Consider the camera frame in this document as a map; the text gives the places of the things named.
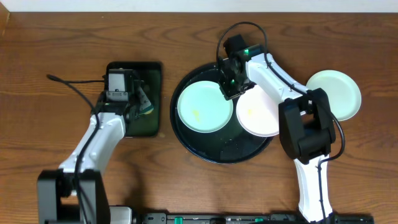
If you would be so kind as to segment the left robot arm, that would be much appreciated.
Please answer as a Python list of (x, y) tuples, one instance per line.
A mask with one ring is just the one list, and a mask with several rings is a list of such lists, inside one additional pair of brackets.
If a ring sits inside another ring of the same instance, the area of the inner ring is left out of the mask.
[(127, 137), (138, 94), (135, 80), (108, 80), (91, 108), (90, 125), (58, 169), (37, 179), (40, 223), (134, 223), (133, 210), (109, 204), (103, 174), (120, 140)]

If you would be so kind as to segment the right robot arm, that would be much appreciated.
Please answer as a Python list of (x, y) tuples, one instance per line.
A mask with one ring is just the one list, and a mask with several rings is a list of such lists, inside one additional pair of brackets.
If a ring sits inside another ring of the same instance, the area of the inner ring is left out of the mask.
[(277, 105), (280, 143), (297, 170), (298, 209), (308, 223), (328, 223), (333, 210), (326, 172), (340, 124), (325, 91), (309, 90), (295, 81), (261, 45), (225, 47), (225, 51), (227, 58), (217, 59), (222, 93), (230, 100), (259, 87)]

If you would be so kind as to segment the mint plate top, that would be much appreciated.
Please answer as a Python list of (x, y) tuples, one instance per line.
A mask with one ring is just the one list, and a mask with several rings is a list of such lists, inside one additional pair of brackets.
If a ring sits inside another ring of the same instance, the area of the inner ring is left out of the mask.
[(182, 123), (192, 131), (212, 133), (230, 121), (233, 102), (224, 98), (216, 82), (199, 81), (181, 92), (177, 113)]

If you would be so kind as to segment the white pink plate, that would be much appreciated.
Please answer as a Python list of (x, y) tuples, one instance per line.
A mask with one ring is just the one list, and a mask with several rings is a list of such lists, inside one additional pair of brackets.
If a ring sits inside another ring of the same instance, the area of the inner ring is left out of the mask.
[(273, 137), (279, 134), (277, 104), (258, 85), (239, 97), (236, 116), (240, 125), (255, 136)]

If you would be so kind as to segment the green yellow sponge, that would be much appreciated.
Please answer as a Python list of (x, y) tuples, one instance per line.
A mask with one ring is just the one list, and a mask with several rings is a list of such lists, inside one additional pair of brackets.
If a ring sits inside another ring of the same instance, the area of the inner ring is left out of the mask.
[(140, 102), (139, 114), (151, 114), (154, 110), (154, 106), (141, 87), (138, 88), (137, 94)]

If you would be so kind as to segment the mint plate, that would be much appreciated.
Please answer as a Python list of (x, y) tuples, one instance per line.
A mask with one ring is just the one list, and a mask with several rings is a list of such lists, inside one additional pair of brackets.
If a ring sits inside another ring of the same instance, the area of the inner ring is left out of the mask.
[(362, 97), (356, 82), (343, 72), (322, 70), (308, 80), (310, 90), (323, 89), (329, 99), (331, 112), (338, 121), (351, 119), (360, 109)]
[(181, 92), (177, 113), (182, 123), (192, 131), (212, 133), (230, 121), (233, 102), (224, 98), (216, 82), (199, 81)]

